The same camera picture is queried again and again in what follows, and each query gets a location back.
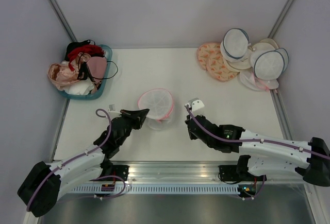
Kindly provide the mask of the white mesh bag pink zipper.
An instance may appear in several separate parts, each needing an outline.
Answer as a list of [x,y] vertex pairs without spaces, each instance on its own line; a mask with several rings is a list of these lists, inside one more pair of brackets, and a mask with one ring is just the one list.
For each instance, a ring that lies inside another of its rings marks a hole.
[[146,124],[154,130],[166,128],[174,117],[174,99],[172,94],[163,88],[151,89],[143,93],[137,101],[137,107],[149,109]]

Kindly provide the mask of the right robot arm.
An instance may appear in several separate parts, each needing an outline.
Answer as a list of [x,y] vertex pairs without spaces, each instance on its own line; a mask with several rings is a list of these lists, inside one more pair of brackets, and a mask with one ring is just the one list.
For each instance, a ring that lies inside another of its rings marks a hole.
[[191,140],[199,139],[222,153],[238,153],[235,173],[241,180],[252,175],[297,174],[312,185],[329,186],[329,148],[321,138],[275,139],[239,126],[216,125],[202,115],[188,115],[185,124]]

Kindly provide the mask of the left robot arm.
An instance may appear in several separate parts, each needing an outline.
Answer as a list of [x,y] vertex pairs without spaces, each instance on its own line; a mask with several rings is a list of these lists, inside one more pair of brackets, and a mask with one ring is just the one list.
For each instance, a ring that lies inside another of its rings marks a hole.
[[49,212],[66,193],[88,181],[106,181],[112,176],[112,162],[133,130],[142,128],[149,109],[114,111],[113,117],[97,109],[98,117],[108,120],[108,127],[85,151],[65,160],[35,164],[22,185],[18,196],[34,217]]

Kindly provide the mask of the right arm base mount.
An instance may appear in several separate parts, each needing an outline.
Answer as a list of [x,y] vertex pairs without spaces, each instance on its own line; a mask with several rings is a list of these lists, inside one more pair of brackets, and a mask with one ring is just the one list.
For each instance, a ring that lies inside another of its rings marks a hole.
[[245,180],[245,177],[239,175],[236,171],[236,165],[219,165],[218,178],[221,182],[227,184],[237,184]]

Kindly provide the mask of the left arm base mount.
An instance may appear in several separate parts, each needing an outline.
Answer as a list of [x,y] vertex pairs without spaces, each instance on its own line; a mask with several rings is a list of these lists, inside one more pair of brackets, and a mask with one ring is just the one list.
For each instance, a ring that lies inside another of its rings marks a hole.
[[124,181],[127,180],[128,175],[129,175],[129,166],[128,165],[113,165],[113,164],[108,164],[108,165],[103,165],[101,167],[102,172],[101,175],[98,176],[94,181],[112,181],[116,180],[117,178],[112,178],[110,176],[118,176],[122,178]]

